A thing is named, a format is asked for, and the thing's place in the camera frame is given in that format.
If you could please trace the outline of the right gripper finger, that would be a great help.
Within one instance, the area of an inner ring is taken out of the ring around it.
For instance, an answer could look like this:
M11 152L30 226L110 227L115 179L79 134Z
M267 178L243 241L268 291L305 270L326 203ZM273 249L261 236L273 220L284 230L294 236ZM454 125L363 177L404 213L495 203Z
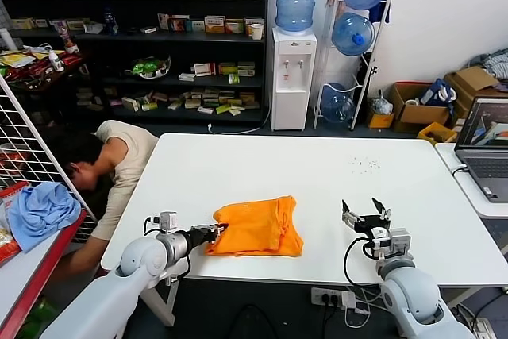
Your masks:
M346 203L345 200L342 200L342 221L351 229L355 229L357 224L364 222L364 218L353 213Z
M371 199L374 203L376 210L379 213L379 218L381 220L390 220L391 219L391 210L386 208L379 200L376 198Z

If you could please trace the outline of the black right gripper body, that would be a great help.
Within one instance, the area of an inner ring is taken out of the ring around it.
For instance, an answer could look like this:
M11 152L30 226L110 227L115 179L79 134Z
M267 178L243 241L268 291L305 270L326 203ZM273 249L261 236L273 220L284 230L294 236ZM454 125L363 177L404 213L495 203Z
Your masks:
M359 217L353 224L356 233L364 234L368 239L386 237L389 231L389 221L379 215L366 215Z

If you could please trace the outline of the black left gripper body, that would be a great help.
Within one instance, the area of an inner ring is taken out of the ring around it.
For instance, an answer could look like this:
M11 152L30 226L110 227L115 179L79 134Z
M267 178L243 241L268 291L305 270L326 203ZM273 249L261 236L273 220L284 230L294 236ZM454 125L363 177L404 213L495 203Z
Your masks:
M190 241L192 244L213 243L215 225L193 226L189 230Z

